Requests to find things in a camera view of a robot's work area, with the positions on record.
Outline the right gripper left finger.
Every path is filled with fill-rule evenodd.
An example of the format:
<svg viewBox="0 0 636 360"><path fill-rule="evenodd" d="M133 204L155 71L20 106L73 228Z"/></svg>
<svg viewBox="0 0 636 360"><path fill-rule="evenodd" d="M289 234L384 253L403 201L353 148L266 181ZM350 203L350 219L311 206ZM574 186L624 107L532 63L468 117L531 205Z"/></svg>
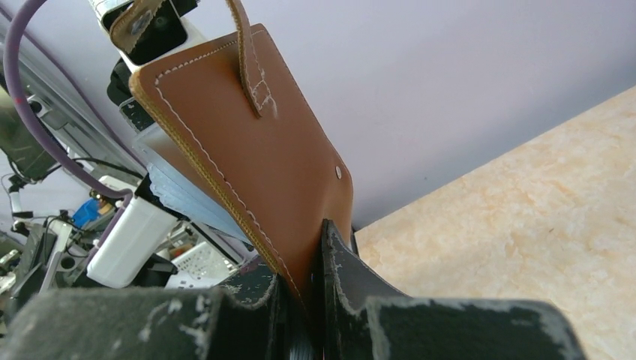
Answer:
<svg viewBox="0 0 636 360"><path fill-rule="evenodd" d="M255 259L206 289L57 289L9 327L3 359L281 359L279 282Z"/></svg>

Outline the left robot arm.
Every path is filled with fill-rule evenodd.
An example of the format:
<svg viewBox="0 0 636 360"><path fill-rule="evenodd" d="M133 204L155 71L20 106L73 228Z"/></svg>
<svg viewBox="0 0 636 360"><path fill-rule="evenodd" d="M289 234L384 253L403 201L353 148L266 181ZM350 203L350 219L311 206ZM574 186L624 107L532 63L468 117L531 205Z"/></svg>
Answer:
<svg viewBox="0 0 636 360"><path fill-rule="evenodd" d="M128 87L131 70L119 59L110 75L107 95L129 125L140 133L155 121L133 98ZM164 242L178 220L151 191L152 181L145 175L132 190L106 228L97 250L88 261L87 277L102 286L121 289L131 285L146 262Z"/></svg>

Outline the brown leather card holder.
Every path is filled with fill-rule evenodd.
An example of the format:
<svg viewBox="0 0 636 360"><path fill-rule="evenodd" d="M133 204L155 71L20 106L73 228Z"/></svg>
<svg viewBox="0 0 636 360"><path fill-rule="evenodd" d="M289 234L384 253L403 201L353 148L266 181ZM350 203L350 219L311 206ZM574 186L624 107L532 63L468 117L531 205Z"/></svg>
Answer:
<svg viewBox="0 0 636 360"><path fill-rule="evenodd" d="M150 61L130 90L291 293L312 305L323 221L350 231L353 180L277 44L228 1L235 31Z"/></svg>

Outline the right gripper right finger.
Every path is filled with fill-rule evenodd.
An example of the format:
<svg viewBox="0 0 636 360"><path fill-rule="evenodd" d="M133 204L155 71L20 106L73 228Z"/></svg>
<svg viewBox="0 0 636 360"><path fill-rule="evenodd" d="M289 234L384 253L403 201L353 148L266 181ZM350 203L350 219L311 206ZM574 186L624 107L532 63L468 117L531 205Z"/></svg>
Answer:
<svg viewBox="0 0 636 360"><path fill-rule="evenodd" d="M530 300L414 298L322 225L327 359L584 359L570 322Z"/></svg>

